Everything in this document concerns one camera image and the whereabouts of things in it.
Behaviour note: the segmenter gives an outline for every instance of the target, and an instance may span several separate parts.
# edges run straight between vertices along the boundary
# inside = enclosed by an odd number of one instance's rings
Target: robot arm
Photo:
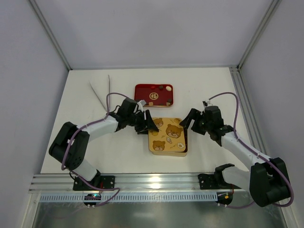
[[[240,143],[244,140],[240,137],[236,138],[233,127],[224,125],[220,109],[217,106],[207,105],[204,102],[203,112],[192,108],[180,125],[188,129],[191,121],[194,120],[191,130],[202,135],[207,132],[212,140],[232,152],[250,170],[250,172],[242,171],[233,164],[219,166],[214,173],[218,185],[225,188],[229,183],[249,191],[253,200],[261,207],[289,198],[290,191],[286,182],[265,162],[265,160],[270,161],[289,180],[283,160],[271,159],[250,145],[245,147]]]
[[[148,134],[148,130],[159,131],[151,118],[149,110],[136,111],[137,105],[135,100],[126,98],[116,113],[110,112],[104,121],[81,130],[72,142],[65,166],[70,171],[83,177],[94,187],[99,187],[101,183],[100,172],[84,159],[90,141],[102,135],[117,132],[128,125],[134,126],[138,134]],[[80,127],[71,122],[63,124],[50,146],[49,154],[60,163],[63,161],[69,140]]]

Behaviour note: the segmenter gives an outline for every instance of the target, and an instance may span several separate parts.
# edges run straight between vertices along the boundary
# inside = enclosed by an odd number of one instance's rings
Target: white wall
[[[304,227],[304,1],[284,0],[242,69],[269,152],[287,165]]]
[[[67,77],[26,0],[0,3],[0,223],[14,228],[39,173]]]
[[[271,0],[36,0],[72,68],[238,64]]]

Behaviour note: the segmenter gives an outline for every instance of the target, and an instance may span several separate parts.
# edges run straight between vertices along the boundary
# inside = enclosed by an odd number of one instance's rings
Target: bear logo
[[[177,139],[181,136],[182,131],[183,131],[182,128],[179,128],[179,127],[171,125],[171,124],[168,124],[168,127],[166,129],[167,135],[170,136],[171,138],[175,138],[175,139]]]
[[[163,151],[165,149],[165,141],[153,141],[153,149],[156,151]]]
[[[155,125],[160,128],[161,126],[163,126],[163,121],[162,121],[162,118],[158,118],[158,119],[155,119],[153,120]]]

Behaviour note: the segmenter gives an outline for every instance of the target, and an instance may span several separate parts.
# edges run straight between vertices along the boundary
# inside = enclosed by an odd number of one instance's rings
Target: cartoon bear
[[[171,124],[168,124],[168,127],[166,129],[167,135],[172,138],[175,138],[175,139],[177,139],[181,136],[182,131],[183,131],[182,128],[179,128],[179,127],[171,125]]]
[[[158,119],[155,119],[153,120],[155,125],[160,128],[161,126],[163,126],[163,121],[162,121],[162,118],[158,118]]]
[[[165,141],[153,141],[153,149],[156,151],[163,151],[165,149]]]

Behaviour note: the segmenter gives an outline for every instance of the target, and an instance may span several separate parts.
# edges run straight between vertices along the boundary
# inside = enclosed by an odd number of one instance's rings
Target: gray floor
[[[233,204],[249,199],[235,193]],[[113,203],[86,209],[83,203],[40,203],[34,228],[286,228],[275,206],[226,209],[215,202]]]

